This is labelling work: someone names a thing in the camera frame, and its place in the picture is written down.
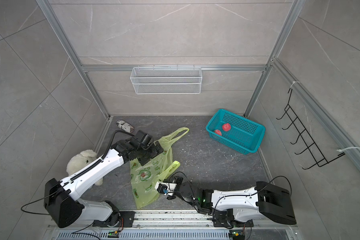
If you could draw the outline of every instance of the wire mesh basket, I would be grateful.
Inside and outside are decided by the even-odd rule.
[[[202,70],[200,67],[138,67],[131,73],[131,81],[137,94],[165,94],[201,92]]]

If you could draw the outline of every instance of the blue plastic basket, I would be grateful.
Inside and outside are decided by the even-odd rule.
[[[223,124],[229,123],[231,129],[225,132]],[[222,136],[217,135],[215,130],[219,129]],[[265,127],[254,121],[220,109],[206,125],[209,136],[242,154],[256,152],[263,140]]]

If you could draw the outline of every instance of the stuffed animal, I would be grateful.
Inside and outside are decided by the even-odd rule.
[[[77,171],[80,171],[82,168],[90,164],[91,162],[96,160],[97,153],[92,150],[85,150],[80,152],[79,154],[75,155],[71,160],[68,162],[67,165],[67,173],[68,176],[74,174]],[[95,182],[96,186],[100,186],[103,184],[103,178]]]

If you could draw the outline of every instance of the plastic bag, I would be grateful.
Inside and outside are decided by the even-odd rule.
[[[189,128],[181,127],[173,133],[160,138],[158,142],[163,148],[163,152],[144,166],[141,166],[137,159],[130,161],[132,191],[138,209],[154,202],[158,198],[159,193],[155,189],[156,182],[166,179],[180,166],[178,161],[172,162],[171,146],[188,131]]]

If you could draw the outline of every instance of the black wire rack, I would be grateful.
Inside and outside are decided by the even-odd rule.
[[[291,144],[293,144],[293,145],[295,145],[297,142],[298,142],[298,140],[299,140],[299,138],[301,137],[301,139],[303,140],[303,142],[304,142],[304,144],[305,144],[305,146],[306,146],[306,148],[303,150],[303,151],[301,151],[300,153],[296,153],[295,152],[295,154],[296,155],[300,155],[300,154],[302,154],[303,152],[305,152],[305,151],[309,151],[309,153],[311,154],[311,156],[313,157],[313,159],[315,160],[315,164],[313,164],[312,166],[310,166],[310,167],[308,167],[308,168],[304,168],[304,167],[302,167],[302,169],[304,169],[304,170],[307,170],[307,169],[310,169],[311,167],[313,167],[313,166],[315,166],[315,165],[317,165],[317,166],[319,166],[319,167],[322,167],[322,166],[324,166],[324,165],[327,165],[328,163],[330,163],[330,162],[332,162],[332,161],[335,161],[336,159],[338,159],[339,157],[342,157],[342,156],[344,156],[345,155],[345,153],[340,153],[336,158],[334,158],[334,159],[332,159],[332,160],[330,160],[330,161],[328,161],[327,159],[326,159],[326,157],[324,156],[324,154],[321,152],[321,150],[320,150],[320,148],[317,146],[317,144],[316,144],[316,142],[314,141],[314,139],[312,138],[312,136],[311,136],[311,134],[309,133],[309,131],[306,129],[306,127],[304,126],[304,124],[301,122],[301,120],[299,119],[299,117],[298,117],[298,115],[295,113],[295,111],[291,108],[291,106],[289,105],[289,101],[291,100],[291,95],[292,95],[292,88],[290,88],[289,90],[288,90],[288,93],[289,93],[289,99],[288,99],[288,103],[287,103],[287,105],[285,106],[285,108],[284,108],[284,114],[283,114],[283,116],[281,116],[281,118],[276,118],[277,120],[281,120],[285,115],[287,115],[288,116],[288,118],[291,120],[291,124],[287,127],[287,128],[282,128],[283,130],[287,130],[290,126],[294,126],[295,128],[296,128],[296,130],[297,130],[297,132],[299,133],[299,135],[298,135],[298,138],[296,139],[296,141],[294,142],[294,143],[292,143],[291,142]],[[296,118],[294,118],[293,120],[292,120],[292,118],[291,118],[291,116],[289,115],[289,113],[288,113],[288,110],[291,110],[292,112],[293,112],[293,114],[296,116]],[[302,127],[304,128],[301,132],[299,131],[299,129],[298,129],[298,127],[296,126],[296,124],[295,124],[295,122],[300,122],[300,124],[302,125]],[[307,135],[309,136],[309,138],[312,140],[312,144],[310,144],[309,146],[308,146],[308,144],[307,144],[307,142],[310,142],[310,141],[308,141],[309,139],[304,139],[304,137],[303,137],[303,133],[304,132],[306,132],[307,133]],[[319,152],[320,152],[320,154],[321,154],[321,156],[322,156],[322,159],[320,160],[320,161],[317,161],[317,159],[315,158],[315,156],[313,155],[313,153],[312,153],[312,151],[311,151],[311,149],[310,149],[310,147],[317,147],[317,149],[319,150]]]

